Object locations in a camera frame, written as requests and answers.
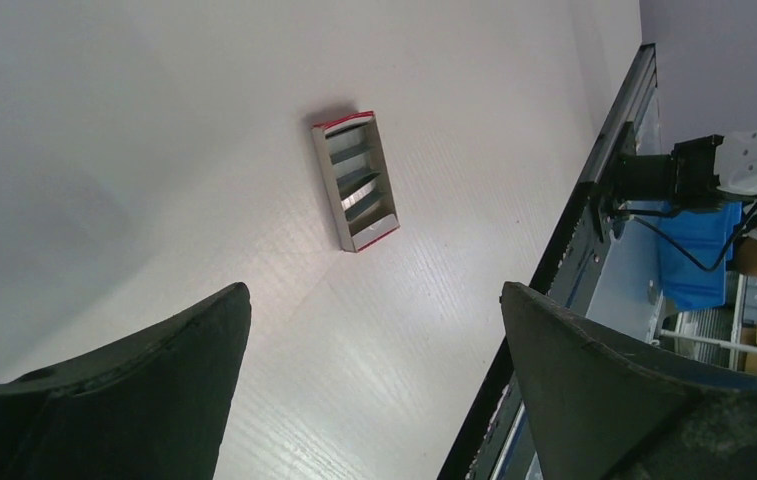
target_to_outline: red trim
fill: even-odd
[[[395,232],[395,231],[396,231],[396,230],[398,230],[398,229],[399,229],[399,227],[396,227],[396,228],[394,228],[394,229],[390,230],[389,232],[385,233],[384,235],[381,235],[380,237],[376,238],[375,240],[372,240],[371,242],[367,243],[366,245],[364,245],[364,246],[360,247],[360,248],[359,248],[359,249],[357,250],[357,253],[360,253],[360,252],[362,252],[362,251],[366,250],[366,248],[367,248],[367,247],[370,247],[370,246],[374,245],[374,244],[375,244],[375,242],[377,242],[378,240],[381,240],[382,238],[384,238],[384,237],[386,237],[387,235],[389,235],[389,234],[391,234],[391,233]]]
[[[369,117],[374,117],[374,116],[375,116],[375,112],[371,110],[368,112],[353,113],[349,115],[348,117],[343,117],[339,120],[334,120],[333,122],[317,123],[316,125],[314,125],[314,127],[322,127],[325,130],[328,130],[329,128],[336,127],[337,125],[341,123],[348,122],[349,120],[354,120],[355,118],[369,118]]]

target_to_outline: shelf slot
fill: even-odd
[[[361,143],[351,148],[347,148],[341,152],[337,152],[331,155],[331,165],[345,162],[350,158],[359,157],[371,149],[372,147],[366,143]]]
[[[365,197],[361,198],[354,205],[346,210],[346,220],[349,222],[354,221],[357,217],[363,215],[367,210],[377,205],[384,197],[384,192],[380,190],[372,190]]]
[[[345,135],[345,134],[347,134],[349,132],[353,132],[353,131],[355,131],[357,129],[360,129],[360,128],[363,128],[365,126],[366,126],[365,123],[361,123],[360,125],[352,125],[351,127],[346,127],[346,128],[344,128],[342,130],[338,130],[338,131],[336,131],[334,133],[331,133],[329,135],[325,135],[325,139],[326,140],[331,140],[332,138],[335,138],[335,137],[341,137],[341,136],[343,136],[343,135]]]
[[[337,179],[337,188],[340,190],[340,198],[346,199],[361,188],[365,187],[372,180],[378,178],[380,172],[369,168],[359,168],[351,173],[347,173]]]

